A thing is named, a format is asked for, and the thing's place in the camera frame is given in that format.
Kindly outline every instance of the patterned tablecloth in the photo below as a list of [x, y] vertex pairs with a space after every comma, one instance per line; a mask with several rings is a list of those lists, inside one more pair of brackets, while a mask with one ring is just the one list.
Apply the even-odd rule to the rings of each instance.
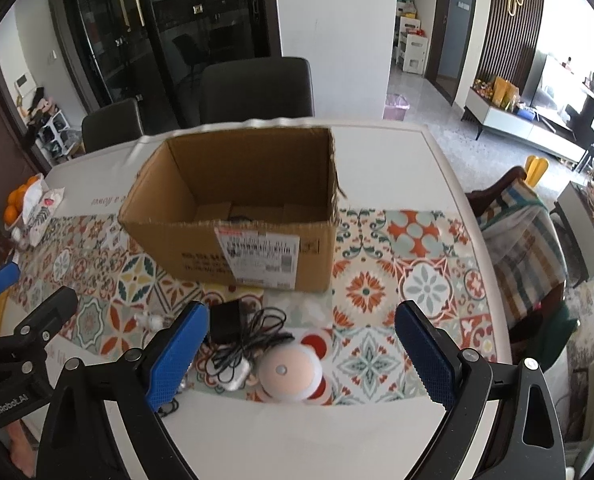
[[[79, 296], [61, 335], [116, 359], [149, 334], [135, 322], [144, 309], [174, 316], [189, 300], [241, 298], [287, 314], [286, 328], [322, 359], [324, 378], [310, 404], [365, 404], [425, 395], [395, 336], [394, 310], [415, 300], [459, 347], [496, 360], [486, 291], [470, 237], [458, 216], [440, 211], [341, 211], [330, 289], [323, 294], [261, 290], [173, 279], [123, 231], [116, 215], [52, 219], [40, 245], [21, 255], [22, 278], [8, 301], [26, 312], [61, 285]], [[225, 392], [196, 357], [192, 387], [212, 394], [272, 401], [250, 376]]]

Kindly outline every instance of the round device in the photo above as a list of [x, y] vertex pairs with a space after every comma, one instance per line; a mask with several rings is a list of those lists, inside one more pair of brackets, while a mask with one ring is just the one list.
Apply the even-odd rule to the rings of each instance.
[[322, 375], [315, 351], [299, 343], [272, 348], [259, 362], [261, 386], [273, 399], [284, 402], [306, 400], [317, 391]]

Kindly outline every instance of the striped blanket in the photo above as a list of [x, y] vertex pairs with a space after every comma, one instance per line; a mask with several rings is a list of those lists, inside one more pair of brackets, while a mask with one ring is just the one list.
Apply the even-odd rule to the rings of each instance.
[[512, 328], [566, 279], [561, 245], [548, 209], [522, 180], [507, 187], [477, 221]]

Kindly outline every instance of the metal screw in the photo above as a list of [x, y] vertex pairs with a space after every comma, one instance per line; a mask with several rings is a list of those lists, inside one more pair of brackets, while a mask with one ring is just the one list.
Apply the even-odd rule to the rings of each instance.
[[479, 352], [473, 350], [472, 348], [465, 348], [461, 355], [463, 355], [463, 358], [466, 361], [470, 361], [471, 363], [479, 361]]
[[64, 368], [66, 370], [74, 370], [78, 366], [79, 366], [79, 359], [77, 359], [76, 357], [71, 357], [70, 359], [68, 359], [66, 361], [66, 364], [64, 365]]
[[131, 348], [124, 355], [123, 358], [126, 361], [138, 361], [141, 358], [141, 350], [139, 348]]
[[526, 368], [528, 368], [528, 370], [536, 370], [537, 368], [539, 368], [539, 363], [535, 361], [535, 359], [533, 359], [532, 357], [526, 357], [523, 360], [523, 364], [526, 365]]

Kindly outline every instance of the pink trash bag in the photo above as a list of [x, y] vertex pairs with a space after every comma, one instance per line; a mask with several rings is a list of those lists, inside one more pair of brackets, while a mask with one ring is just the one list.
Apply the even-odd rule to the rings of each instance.
[[407, 110], [410, 110], [410, 105], [403, 95], [386, 94], [386, 107], [383, 110], [384, 119], [403, 121]]

